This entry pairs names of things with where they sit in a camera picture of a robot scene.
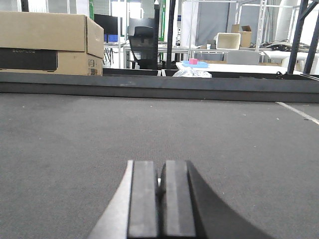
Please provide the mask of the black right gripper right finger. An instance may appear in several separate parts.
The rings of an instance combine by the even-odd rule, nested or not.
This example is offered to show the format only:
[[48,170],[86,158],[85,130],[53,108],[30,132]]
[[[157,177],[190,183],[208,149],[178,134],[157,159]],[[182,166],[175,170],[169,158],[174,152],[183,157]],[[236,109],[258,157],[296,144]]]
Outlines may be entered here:
[[190,161],[166,161],[160,190],[162,239],[271,238],[227,205]]

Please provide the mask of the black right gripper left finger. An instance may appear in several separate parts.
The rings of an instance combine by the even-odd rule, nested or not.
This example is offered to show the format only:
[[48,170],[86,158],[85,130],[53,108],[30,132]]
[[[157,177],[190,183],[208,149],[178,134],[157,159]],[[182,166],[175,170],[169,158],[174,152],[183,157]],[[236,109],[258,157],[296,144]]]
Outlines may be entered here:
[[88,238],[158,238],[157,188],[154,163],[129,160],[115,194]]

